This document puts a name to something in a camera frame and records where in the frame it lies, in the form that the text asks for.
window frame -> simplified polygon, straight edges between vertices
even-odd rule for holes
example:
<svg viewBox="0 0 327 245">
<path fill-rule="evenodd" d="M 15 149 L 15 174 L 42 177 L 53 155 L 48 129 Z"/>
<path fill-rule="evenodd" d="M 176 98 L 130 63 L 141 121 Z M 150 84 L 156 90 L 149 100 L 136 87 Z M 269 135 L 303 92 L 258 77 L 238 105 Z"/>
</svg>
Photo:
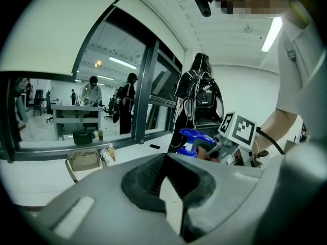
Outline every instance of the window frame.
<svg viewBox="0 0 327 245">
<path fill-rule="evenodd" d="M 104 12 L 95 25 L 91 28 L 87 37 L 85 38 L 83 44 L 81 45 L 80 51 L 77 54 L 76 61 L 73 66 L 72 76 L 47 74 L 42 72 L 2 72 L 6 73 L 8 81 L 11 83 L 6 83 L 11 85 L 13 88 L 13 79 L 10 78 L 37 78 L 37 79 L 47 79 L 47 80 L 57 80 L 57 81 L 67 81 L 75 83 L 75 77 L 77 74 L 78 65 L 76 64 L 82 59 L 85 47 L 88 45 L 93 33 L 97 29 L 101 21 L 107 21 L 108 23 L 120 28 L 124 32 L 133 36 L 145 46 L 145 52 L 142 58 L 142 63 L 140 66 L 139 81 L 136 88 L 136 101 L 134 106 L 134 115 L 136 115 L 135 122 L 132 125 L 131 137 L 104 141 L 104 142 L 93 142 L 88 145 L 71 145 L 67 147 L 52 147 L 52 148 L 21 148 L 19 142 L 21 141 L 20 133 L 18 129 L 18 122 L 15 116 L 14 107 L 14 97 L 12 93 L 9 93 L 9 87 L 3 87 L 1 91 L 4 93 L 0 96 L 5 103 L 6 112 L 0 114 L 0 129 L 1 129 L 1 143 L 3 149 L 0 152 L 0 159 L 5 159 L 8 162 L 13 161 L 48 161 L 57 159 L 66 159 L 67 154 L 71 151 L 83 150 L 83 149 L 97 149 L 109 147 L 109 144 L 113 144 L 116 149 L 131 146 L 134 144 L 143 144 L 145 141 L 151 140 L 153 138 L 161 137 L 172 132 L 172 121 L 173 113 L 175 111 L 175 104 L 173 102 L 162 102 L 151 99 L 151 101 L 156 102 L 159 105 L 166 105 L 169 107 L 169 112 L 167 113 L 165 130 L 160 132 L 155 132 L 145 135 L 145 125 L 146 125 L 146 112 L 147 105 L 150 100 L 151 86 L 144 86 L 144 84 L 152 83 L 154 75 L 154 67 L 159 57 L 165 60 L 165 67 L 168 66 L 170 70 L 177 71 L 181 73 L 181 70 L 170 60 L 163 52 L 159 50 L 160 40 L 149 30 L 146 26 L 140 23 L 137 19 L 133 18 L 129 14 L 125 13 L 121 9 L 114 5 L 111 5 L 106 12 Z"/>
</svg>

bottle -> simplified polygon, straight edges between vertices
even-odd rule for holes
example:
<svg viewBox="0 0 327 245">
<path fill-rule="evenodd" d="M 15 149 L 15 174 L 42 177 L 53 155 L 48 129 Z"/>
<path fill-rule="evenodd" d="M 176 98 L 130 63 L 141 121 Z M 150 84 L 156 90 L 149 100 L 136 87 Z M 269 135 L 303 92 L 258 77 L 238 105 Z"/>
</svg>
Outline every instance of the bottle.
<svg viewBox="0 0 327 245">
<path fill-rule="evenodd" d="M 110 155 L 109 155 L 108 150 L 107 150 L 106 148 L 104 148 L 104 149 L 102 149 L 102 150 L 100 151 L 100 155 L 101 155 L 101 157 L 106 161 L 106 163 L 107 163 L 108 165 L 111 165 L 111 164 L 110 164 Z"/>
<path fill-rule="evenodd" d="M 98 139 L 99 139 L 99 133 L 98 133 L 97 130 L 95 130 L 95 131 L 93 132 L 93 135 L 94 135 L 95 140 L 98 140 Z"/>
<path fill-rule="evenodd" d="M 111 156 L 111 158 L 113 159 L 113 161 L 116 161 L 116 156 L 114 153 L 114 147 L 113 147 L 112 143 L 109 144 L 108 153 Z"/>
<path fill-rule="evenodd" d="M 99 141 L 103 141 L 103 131 L 99 129 Z"/>
</svg>

white table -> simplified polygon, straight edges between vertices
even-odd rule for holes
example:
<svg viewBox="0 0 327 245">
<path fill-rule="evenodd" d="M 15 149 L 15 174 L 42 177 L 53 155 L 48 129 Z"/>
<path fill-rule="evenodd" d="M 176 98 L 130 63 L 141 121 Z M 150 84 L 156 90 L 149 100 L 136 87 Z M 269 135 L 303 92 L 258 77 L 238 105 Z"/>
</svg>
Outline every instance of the white table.
<svg viewBox="0 0 327 245">
<path fill-rule="evenodd" d="M 71 135 L 73 131 L 84 130 L 83 124 L 97 124 L 101 127 L 101 108 L 91 106 L 51 105 L 56 137 Z"/>
</svg>

white sleeve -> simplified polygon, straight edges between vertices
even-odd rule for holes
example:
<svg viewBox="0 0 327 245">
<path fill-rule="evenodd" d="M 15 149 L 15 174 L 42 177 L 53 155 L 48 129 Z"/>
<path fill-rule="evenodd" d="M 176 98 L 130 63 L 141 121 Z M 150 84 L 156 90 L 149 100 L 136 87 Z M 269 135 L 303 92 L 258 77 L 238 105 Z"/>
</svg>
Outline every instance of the white sleeve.
<svg viewBox="0 0 327 245">
<path fill-rule="evenodd" d="M 101 91 L 101 87 L 99 85 L 97 85 L 98 87 L 98 99 L 102 98 L 102 91 Z"/>
<path fill-rule="evenodd" d="M 81 101 L 83 102 L 85 100 L 85 95 L 86 95 L 86 88 L 87 85 L 84 85 L 84 87 L 82 88 L 82 92 L 81 92 Z"/>
<path fill-rule="evenodd" d="M 293 102 L 302 89 L 302 80 L 298 67 L 288 57 L 282 34 L 278 43 L 279 92 L 276 108 L 294 113 Z"/>
</svg>

beige handbag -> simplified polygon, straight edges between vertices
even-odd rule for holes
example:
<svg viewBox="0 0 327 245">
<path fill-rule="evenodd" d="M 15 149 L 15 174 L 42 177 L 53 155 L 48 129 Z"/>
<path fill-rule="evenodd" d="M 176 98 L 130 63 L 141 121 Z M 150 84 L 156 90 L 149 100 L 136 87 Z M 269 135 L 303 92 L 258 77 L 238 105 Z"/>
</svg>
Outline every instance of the beige handbag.
<svg viewBox="0 0 327 245">
<path fill-rule="evenodd" d="M 101 155 L 96 149 L 72 152 L 68 155 L 65 163 L 69 175 L 75 183 L 78 182 L 78 180 L 76 179 L 73 172 L 80 172 L 83 170 L 107 166 L 107 163 L 102 160 Z"/>
</svg>

